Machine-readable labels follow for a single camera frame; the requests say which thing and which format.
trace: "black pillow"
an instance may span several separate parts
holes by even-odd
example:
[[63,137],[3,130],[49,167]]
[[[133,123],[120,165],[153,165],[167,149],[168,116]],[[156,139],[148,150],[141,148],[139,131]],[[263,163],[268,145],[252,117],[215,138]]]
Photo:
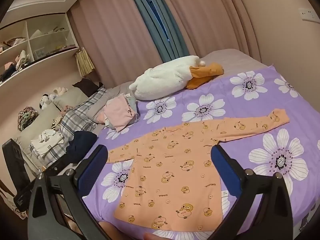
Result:
[[87,97],[92,96],[99,89],[99,87],[95,83],[93,83],[90,79],[86,79],[86,78],[83,78],[80,82],[77,82],[73,86],[76,88],[80,88],[80,90]]

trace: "gray pillow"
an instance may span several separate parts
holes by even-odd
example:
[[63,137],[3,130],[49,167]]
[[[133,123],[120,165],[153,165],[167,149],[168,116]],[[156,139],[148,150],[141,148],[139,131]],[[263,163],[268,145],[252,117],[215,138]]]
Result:
[[65,106],[75,107],[86,101],[88,97],[81,91],[80,88],[72,87],[63,95],[56,97],[53,103],[59,107],[60,110],[64,110]]
[[16,138],[14,138],[14,141],[19,144],[21,150],[36,167],[39,167],[39,165],[41,167],[42,165],[39,160],[33,156],[29,149],[31,140],[37,138],[44,130],[51,129],[53,119],[59,115],[61,115],[61,113],[56,106],[54,104],[49,104],[40,112],[39,116],[31,125],[25,128]]
[[115,88],[108,89],[107,92],[93,105],[90,107],[87,112],[87,117],[94,122],[97,122],[96,115],[97,113],[106,105],[107,101],[117,97],[120,94],[130,94],[133,96],[132,91],[129,89],[129,86],[132,84],[132,81],[123,83]]

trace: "plaid shirt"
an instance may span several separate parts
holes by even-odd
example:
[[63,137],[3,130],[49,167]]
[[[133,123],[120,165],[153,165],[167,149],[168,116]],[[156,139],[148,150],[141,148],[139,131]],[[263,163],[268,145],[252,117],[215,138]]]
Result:
[[106,93],[107,89],[104,87],[99,88],[98,92],[93,94],[88,100],[75,108],[69,109],[63,117],[60,124],[60,131],[64,137],[65,144],[57,144],[52,147],[48,153],[42,158],[40,157],[34,147],[30,145],[31,152],[36,155],[43,166],[49,167],[52,163],[58,160],[66,153],[66,148],[69,141],[73,140],[75,131],[93,131],[96,123],[91,121],[87,116],[87,112],[102,96]]

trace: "metal screw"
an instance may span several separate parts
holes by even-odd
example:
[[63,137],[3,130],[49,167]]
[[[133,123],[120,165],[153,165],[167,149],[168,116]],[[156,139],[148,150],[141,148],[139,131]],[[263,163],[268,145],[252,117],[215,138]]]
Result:
[[251,176],[251,175],[254,174],[253,170],[251,170],[251,169],[245,169],[244,172],[245,172],[245,174],[247,174],[248,176]]
[[275,173],[277,179],[282,179],[282,174],[280,172]]
[[75,172],[74,169],[68,169],[65,174],[66,174],[67,176],[70,176],[70,175],[72,175],[74,172]]

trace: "folded pink clothing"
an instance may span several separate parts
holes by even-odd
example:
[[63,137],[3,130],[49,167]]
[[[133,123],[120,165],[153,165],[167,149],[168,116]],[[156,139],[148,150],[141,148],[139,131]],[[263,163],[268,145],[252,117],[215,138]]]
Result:
[[135,111],[129,106],[124,94],[113,98],[112,102],[103,107],[103,112],[117,132],[125,128],[136,115]]

